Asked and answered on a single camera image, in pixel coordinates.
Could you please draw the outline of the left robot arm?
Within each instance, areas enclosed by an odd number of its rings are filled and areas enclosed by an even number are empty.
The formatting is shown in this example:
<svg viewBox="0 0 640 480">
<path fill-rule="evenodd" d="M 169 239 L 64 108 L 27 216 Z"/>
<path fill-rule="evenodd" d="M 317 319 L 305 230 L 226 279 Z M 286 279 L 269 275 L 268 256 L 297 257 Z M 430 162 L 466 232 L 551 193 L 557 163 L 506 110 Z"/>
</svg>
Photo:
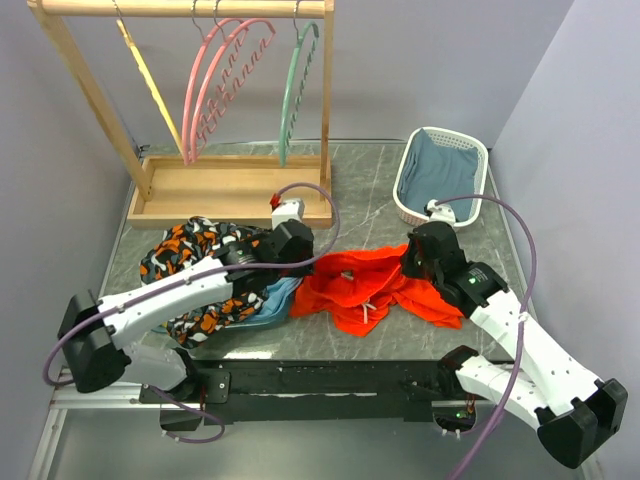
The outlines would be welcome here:
<svg viewBox="0 0 640 480">
<path fill-rule="evenodd" d="M 179 402 L 198 392 L 199 377 L 176 350 L 141 344 L 152 328 L 198 307 L 257 293 L 282 274 L 310 271 L 314 236 L 298 220 L 265 235 L 220 247 L 194 265 L 151 284 L 99 300 L 74 296 L 59 330 L 59 345 L 80 393 L 118 381 L 153 385 Z"/>
</svg>

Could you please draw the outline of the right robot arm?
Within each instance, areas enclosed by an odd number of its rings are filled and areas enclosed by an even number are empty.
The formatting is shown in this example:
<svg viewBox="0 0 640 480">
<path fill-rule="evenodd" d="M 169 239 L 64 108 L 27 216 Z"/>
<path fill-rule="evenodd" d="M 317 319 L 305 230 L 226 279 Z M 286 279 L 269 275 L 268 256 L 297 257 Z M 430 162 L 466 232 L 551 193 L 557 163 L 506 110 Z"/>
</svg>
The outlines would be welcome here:
<svg viewBox="0 0 640 480">
<path fill-rule="evenodd" d="M 581 365 L 521 311 L 516 294 L 492 267 L 466 258 L 452 226 L 436 221 L 414 228 L 402 272 L 428 281 L 514 361 L 506 369 L 469 347 L 454 349 L 442 358 L 437 376 L 445 396 L 470 393 L 493 401 L 529 425 L 545 450 L 570 469 L 619 431 L 627 389 Z"/>
</svg>

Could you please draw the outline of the orange shorts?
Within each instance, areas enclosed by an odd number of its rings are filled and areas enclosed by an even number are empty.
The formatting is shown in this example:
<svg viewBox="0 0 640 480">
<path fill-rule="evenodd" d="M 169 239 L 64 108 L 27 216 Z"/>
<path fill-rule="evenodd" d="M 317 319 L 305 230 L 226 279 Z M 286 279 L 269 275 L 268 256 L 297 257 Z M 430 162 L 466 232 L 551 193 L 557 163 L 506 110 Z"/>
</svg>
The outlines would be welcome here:
<svg viewBox="0 0 640 480">
<path fill-rule="evenodd" d="M 463 314 L 447 304 L 426 280 L 402 273 L 407 247 L 385 246 L 323 256 L 296 289 L 289 315 L 330 314 L 336 328 L 364 337 L 398 305 L 422 320 L 449 329 L 462 327 Z"/>
</svg>

